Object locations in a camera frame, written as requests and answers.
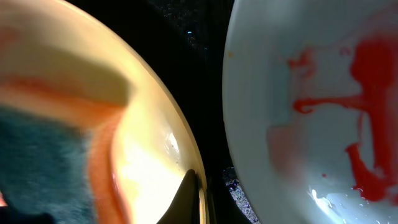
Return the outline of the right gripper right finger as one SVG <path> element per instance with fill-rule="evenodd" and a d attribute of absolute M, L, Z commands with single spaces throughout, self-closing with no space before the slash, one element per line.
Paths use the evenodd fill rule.
<path fill-rule="evenodd" d="M 221 179 L 209 180 L 207 194 L 210 224 L 251 224 Z"/>

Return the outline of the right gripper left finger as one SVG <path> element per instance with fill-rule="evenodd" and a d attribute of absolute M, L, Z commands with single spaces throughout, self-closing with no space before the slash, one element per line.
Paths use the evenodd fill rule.
<path fill-rule="evenodd" d="M 170 207 L 157 224 L 199 224 L 198 177 L 193 169 L 186 172 Z"/>

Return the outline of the green scouring sponge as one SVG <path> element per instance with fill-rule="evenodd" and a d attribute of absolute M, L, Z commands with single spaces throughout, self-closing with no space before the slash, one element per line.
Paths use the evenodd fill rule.
<path fill-rule="evenodd" d="M 17 211 L 55 223 L 96 223 L 88 181 L 89 134 L 1 107 L 1 192 Z"/>

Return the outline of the light blue plate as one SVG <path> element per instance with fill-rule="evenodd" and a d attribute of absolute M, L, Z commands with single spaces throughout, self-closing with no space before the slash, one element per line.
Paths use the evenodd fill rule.
<path fill-rule="evenodd" d="M 236 1 L 223 116 L 261 223 L 396 223 L 397 2 Z"/>

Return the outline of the yellow plate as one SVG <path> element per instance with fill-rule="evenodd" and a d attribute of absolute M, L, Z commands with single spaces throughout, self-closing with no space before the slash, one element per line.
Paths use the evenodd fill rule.
<path fill-rule="evenodd" d="M 153 69 L 118 35 L 66 1 L 1 2 L 1 107 L 89 134 L 96 223 L 157 223 L 186 174 L 206 176 L 192 131 Z M 55 223 L 6 203 L 2 223 Z"/>

